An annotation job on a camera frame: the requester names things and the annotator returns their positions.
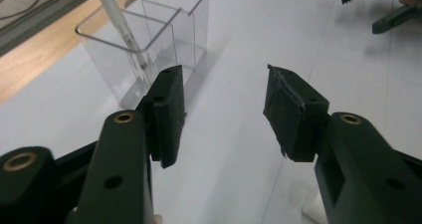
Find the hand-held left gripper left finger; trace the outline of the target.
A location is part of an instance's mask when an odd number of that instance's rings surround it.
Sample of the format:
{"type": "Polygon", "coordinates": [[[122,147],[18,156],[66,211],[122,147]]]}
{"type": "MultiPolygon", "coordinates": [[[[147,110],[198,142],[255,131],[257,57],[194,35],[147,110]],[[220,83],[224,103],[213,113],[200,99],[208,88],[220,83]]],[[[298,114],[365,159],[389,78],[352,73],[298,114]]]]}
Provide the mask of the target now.
{"type": "Polygon", "coordinates": [[[177,160],[185,122],[183,71],[174,66],[159,73],[144,97],[144,115],[151,158],[162,168],[177,160]]]}

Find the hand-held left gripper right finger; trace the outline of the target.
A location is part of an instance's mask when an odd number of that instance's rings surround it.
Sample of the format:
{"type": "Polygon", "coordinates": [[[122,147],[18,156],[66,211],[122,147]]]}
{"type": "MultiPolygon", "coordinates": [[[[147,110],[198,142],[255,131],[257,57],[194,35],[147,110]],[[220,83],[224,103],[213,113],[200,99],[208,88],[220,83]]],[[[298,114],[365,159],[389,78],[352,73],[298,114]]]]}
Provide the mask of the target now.
{"type": "Polygon", "coordinates": [[[329,101],[295,72],[268,66],[263,114],[283,156],[294,162],[313,162],[317,128],[325,124],[329,101]]]}

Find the clear plastic pen holder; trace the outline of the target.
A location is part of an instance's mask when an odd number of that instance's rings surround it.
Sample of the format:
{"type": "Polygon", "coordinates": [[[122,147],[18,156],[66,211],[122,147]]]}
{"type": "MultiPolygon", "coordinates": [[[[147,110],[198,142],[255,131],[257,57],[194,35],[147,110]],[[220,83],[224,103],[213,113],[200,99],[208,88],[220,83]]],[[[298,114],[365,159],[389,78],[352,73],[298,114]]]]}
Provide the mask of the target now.
{"type": "Polygon", "coordinates": [[[103,6],[76,27],[92,61],[124,110],[134,108],[158,74],[183,67],[187,83],[207,52],[209,0],[114,0],[137,44],[131,49],[103,6]]]}

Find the white pen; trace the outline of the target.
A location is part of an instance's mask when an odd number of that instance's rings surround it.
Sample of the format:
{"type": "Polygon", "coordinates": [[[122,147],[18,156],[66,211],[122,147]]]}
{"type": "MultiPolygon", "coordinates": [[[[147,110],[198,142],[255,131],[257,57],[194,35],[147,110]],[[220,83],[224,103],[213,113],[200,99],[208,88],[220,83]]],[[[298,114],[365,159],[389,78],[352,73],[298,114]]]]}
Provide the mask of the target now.
{"type": "Polygon", "coordinates": [[[115,2],[115,0],[100,1],[111,23],[113,24],[118,34],[122,37],[126,48],[129,51],[129,56],[135,73],[141,78],[143,78],[148,84],[150,84],[152,81],[151,71],[144,57],[140,53],[140,49],[117,3],[115,2]]]}

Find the wooden table edge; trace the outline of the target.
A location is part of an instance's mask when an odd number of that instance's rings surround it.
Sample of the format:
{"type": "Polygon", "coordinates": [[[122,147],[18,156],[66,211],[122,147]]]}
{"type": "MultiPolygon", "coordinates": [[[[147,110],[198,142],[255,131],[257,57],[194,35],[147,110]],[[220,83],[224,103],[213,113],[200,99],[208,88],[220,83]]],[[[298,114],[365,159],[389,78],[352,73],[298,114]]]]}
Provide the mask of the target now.
{"type": "Polygon", "coordinates": [[[100,0],[87,0],[1,56],[0,105],[74,49],[80,43],[76,26],[100,6],[100,0]]]}

